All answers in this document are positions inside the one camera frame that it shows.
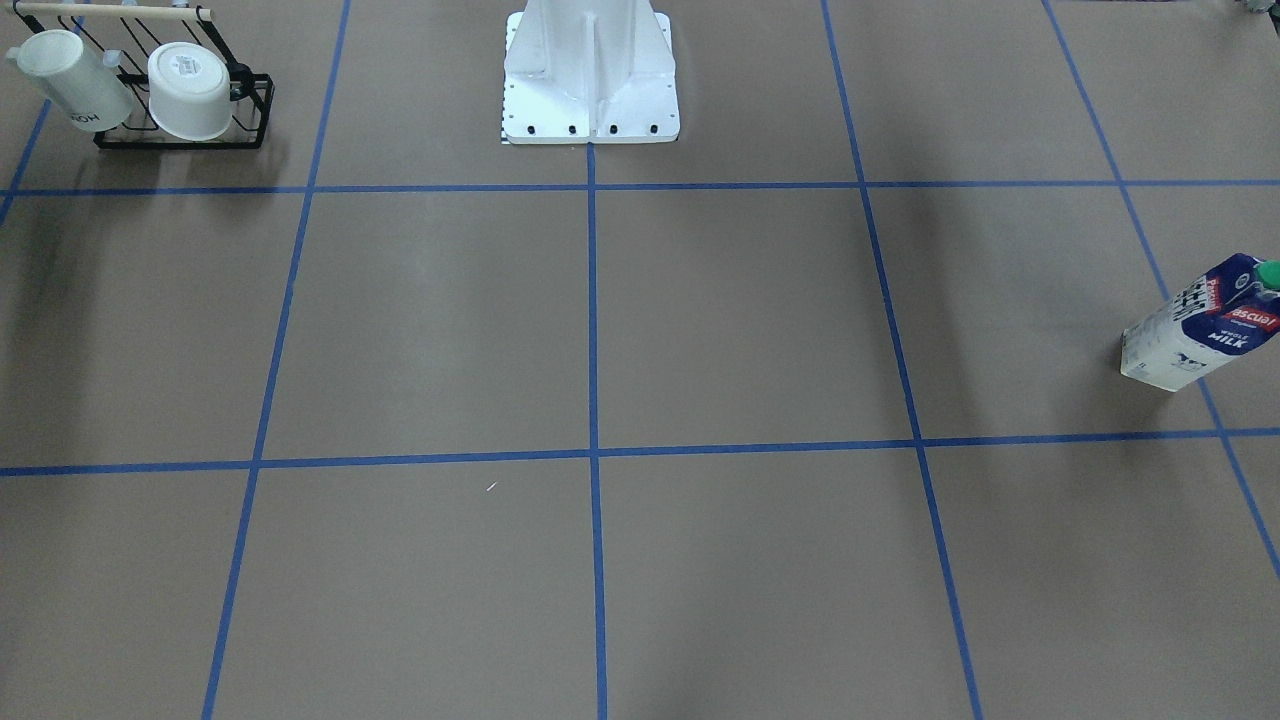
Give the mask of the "blue white milk carton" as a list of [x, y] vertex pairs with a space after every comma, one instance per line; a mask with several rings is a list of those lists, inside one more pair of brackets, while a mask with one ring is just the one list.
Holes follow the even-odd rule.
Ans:
[[1279, 328], [1279, 261], [1236, 252], [1123, 333], [1119, 372], [1169, 392], [1249, 354]]

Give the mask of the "white mug on rack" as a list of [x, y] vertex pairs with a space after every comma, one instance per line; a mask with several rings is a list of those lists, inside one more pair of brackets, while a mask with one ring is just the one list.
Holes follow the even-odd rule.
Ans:
[[15, 67], [73, 127], [87, 133], [123, 124], [136, 104], [118, 76], [88, 50], [81, 36], [46, 29], [10, 47], [5, 60]]
[[148, 113], [160, 129], [204, 142], [230, 127], [230, 73], [214, 51], [197, 44], [164, 44], [148, 54], [146, 76]]

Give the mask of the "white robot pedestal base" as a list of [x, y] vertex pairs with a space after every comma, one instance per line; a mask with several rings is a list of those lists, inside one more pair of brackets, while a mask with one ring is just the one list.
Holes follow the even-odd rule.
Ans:
[[529, 1], [504, 33], [500, 138], [512, 145], [680, 137], [672, 24], [649, 1]]

